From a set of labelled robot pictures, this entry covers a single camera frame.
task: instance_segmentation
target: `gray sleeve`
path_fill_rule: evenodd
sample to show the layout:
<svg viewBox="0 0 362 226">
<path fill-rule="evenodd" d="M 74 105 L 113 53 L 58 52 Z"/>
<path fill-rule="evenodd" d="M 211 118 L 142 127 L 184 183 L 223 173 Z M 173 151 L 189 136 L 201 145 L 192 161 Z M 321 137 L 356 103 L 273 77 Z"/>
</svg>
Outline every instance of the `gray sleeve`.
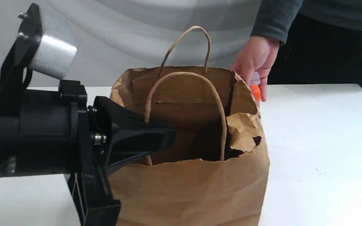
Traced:
<svg viewBox="0 0 362 226">
<path fill-rule="evenodd" d="M 304 0 L 262 0 L 251 36 L 270 37 L 286 43 L 288 30 Z"/>
</svg>

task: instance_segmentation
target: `white fabric backdrop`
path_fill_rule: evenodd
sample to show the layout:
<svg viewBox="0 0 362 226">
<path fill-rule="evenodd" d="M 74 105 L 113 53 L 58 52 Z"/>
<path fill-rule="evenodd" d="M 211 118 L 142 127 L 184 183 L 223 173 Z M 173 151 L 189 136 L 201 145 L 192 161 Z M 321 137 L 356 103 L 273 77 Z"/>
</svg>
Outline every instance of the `white fabric backdrop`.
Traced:
<svg viewBox="0 0 362 226">
<path fill-rule="evenodd" d="M 231 66 L 247 41 L 260 0 L 0 0 L 0 66 L 17 34 L 19 11 L 31 3 L 69 21 L 78 54 L 66 79 L 86 86 L 111 86 L 132 67 L 156 67 L 180 34 L 204 27 L 213 42 L 210 66 Z M 168 65 L 200 65 L 207 48 L 203 34 L 185 37 Z M 31 86 L 57 86 L 36 73 Z"/>
</svg>

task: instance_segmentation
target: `white tabletop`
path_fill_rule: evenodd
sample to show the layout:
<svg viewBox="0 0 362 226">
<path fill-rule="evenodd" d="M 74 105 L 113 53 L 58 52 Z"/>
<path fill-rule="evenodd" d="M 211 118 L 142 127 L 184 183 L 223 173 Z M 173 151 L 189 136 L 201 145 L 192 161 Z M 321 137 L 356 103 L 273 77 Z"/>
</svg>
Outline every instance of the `white tabletop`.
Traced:
<svg viewBox="0 0 362 226">
<path fill-rule="evenodd" d="M 87 88 L 88 104 L 110 91 Z M 261 114 L 271 170 L 260 225 L 362 225 L 362 89 L 270 86 Z M 80 226 L 63 176 L 0 179 L 1 225 Z"/>
</svg>

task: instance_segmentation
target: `brown paper bag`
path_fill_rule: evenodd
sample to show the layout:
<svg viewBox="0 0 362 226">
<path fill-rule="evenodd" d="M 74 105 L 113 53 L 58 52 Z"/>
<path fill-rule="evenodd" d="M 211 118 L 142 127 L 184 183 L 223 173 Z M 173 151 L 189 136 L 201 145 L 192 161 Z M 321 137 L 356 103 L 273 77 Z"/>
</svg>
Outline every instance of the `brown paper bag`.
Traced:
<svg viewBox="0 0 362 226">
<path fill-rule="evenodd" d="M 164 67 L 194 29 L 209 43 L 205 66 Z M 129 69 L 113 86 L 113 101 L 177 130 L 170 150 L 109 177 L 118 226 L 258 225 L 270 165 L 260 114 L 234 72 L 207 67 L 209 54 L 193 26 L 161 67 Z"/>
</svg>

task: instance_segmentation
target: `plastic bottle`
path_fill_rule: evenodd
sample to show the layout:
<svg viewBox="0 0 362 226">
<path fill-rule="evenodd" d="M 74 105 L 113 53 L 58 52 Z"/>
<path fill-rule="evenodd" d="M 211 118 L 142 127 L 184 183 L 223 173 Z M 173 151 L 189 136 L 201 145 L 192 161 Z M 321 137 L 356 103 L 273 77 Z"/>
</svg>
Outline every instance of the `plastic bottle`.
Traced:
<svg viewBox="0 0 362 226">
<path fill-rule="evenodd" d="M 252 75 L 251 81 L 250 81 L 250 89 L 252 94 L 254 95 L 254 98 L 258 104 L 260 105 L 261 101 L 261 91 L 259 89 L 259 84 L 261 83 L 261 77 L 258 72 L 254 72 Z"/>
</svg>

